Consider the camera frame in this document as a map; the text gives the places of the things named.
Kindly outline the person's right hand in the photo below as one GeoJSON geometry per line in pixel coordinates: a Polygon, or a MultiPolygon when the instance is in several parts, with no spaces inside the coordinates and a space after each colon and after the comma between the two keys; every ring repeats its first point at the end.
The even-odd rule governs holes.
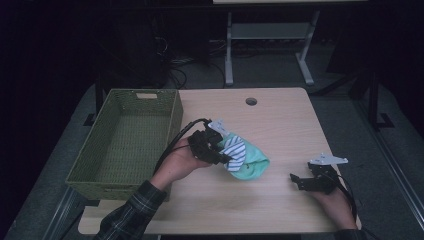
{"type": "Polygon", "coordinates": [[[350,203],[339,189],[335,189],[329,194],[310,192],[310,195],[321,205],[338,230],[358,229],[350,203]]]}

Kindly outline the person's left hand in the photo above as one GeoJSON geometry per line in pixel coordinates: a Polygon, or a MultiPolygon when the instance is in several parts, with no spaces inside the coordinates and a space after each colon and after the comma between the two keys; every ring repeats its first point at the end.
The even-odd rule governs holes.
{"type": "Polygon", "coordinates": [[[164,191],[171,183],[205,167],[210,167],[210,164],[197,159],[188,146],[188,139],[183,138],[177,142],[149,182],[158,190],[164,191]]]}

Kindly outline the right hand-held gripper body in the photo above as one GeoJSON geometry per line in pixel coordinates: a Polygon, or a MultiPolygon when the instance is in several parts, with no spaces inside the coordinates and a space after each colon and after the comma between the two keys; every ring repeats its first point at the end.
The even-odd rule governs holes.
{"type": "Polygon", "coordinates": [[[308,162],[313,178],[308,183],[308,191],[324,192],[330,194],[336,187],[340,185],[338,172],[334,165],[347,164],[347,158],[336,157],[321,153],[315,159],[308,162]]]}

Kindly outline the white metal rack frame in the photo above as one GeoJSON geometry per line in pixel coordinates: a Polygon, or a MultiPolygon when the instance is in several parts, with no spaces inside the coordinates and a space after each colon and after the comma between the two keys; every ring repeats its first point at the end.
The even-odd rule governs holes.
{"type": "Polygon", "coordinates": [[[234,40],[302,40],[303,48],[295,54],[298,67],[303,79],[308,86],[315,84],[308,68],[306,58],[317,28],[320,14],[325,6],[330,4],[360,3],[367,0],[212,0],[215,6],[221,7],[270,7],[276,10],[278,7],[302,7],[306,4],[312,7],[311,18],[308,22],[282,22],[282,23],[237,23],[233,21],[235,10],[227,13],[226,28],[226,54],[224,61],[225,85],[234,84],[232,42],[234,40]]]}

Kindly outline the metal floor rail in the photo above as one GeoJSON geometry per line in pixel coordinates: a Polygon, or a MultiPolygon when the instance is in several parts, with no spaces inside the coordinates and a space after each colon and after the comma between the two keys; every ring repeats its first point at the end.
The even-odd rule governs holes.
{"type": "Polygon", "coordinates": [[[360,101],[353,101],[353,105],[357,110],[362,121],[366,125],[372,138],[377,144],[379,151],[382,153],[383,158],[388,166],[389,172],[394,178],[394,181],[398,185],[398,188],[404,197],[411,213],[416,219],[421,230],[424,232],[424,203],[417,195],[415,189],[411,185],[401,166],[399,165],[395,155],[389,149],[384,137],[381,134],[380,128],[374,125],[368,117],[368,109],[360,101]]]}
{"type": "Polygon", "coordinates": [[[42,240],[64,240],[83,213],[83,198],[67,187],[42,240]]]}

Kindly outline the black metal stand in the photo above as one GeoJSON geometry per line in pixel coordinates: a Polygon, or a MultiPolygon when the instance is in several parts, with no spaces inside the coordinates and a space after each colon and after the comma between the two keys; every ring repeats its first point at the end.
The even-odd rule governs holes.
{"type": "Polygon", "coordinates": [[[394,124],[386,113],[378,112],[379,80],[375,72],[369,80],[368,121],[371,127],[379,132],[381,128],[393,128],[394,124]]]}

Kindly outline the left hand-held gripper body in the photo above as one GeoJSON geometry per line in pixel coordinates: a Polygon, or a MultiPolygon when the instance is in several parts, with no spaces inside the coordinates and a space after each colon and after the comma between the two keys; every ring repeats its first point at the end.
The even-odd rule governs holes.
{"type": "Polygon", "coordinates": [[[203,119],[205,129],[203,131],[196,130],[188,137],[188,143],[196,158],[214,164],[215,159],[220,158],[218,153],[221,153],[222,147],[219,147],[218,144],[223,140],[223,137],[209,126],[210,123],[211,120],[203,119]]]}

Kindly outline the mint green garment striped trim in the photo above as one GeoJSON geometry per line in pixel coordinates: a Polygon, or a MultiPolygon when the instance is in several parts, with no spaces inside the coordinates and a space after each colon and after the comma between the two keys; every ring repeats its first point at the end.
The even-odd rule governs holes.
{"type": "Polygon", "coordinates": [[[234,133],[225,136],[218,147],[221,154],[230,157],[224,168],[239,180],[259,178],[270,164],[269,158],[258,147],[234,133]]]}

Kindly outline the green woven basket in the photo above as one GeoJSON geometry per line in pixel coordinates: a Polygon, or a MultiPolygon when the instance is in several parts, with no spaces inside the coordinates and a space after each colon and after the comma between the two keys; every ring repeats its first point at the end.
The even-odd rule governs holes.
{"type": "Polygon", "coordinates": [[[174,89],[112,89],[66,183],[89,200],[128,199],[152,176],[182,117],[174,89]]]}

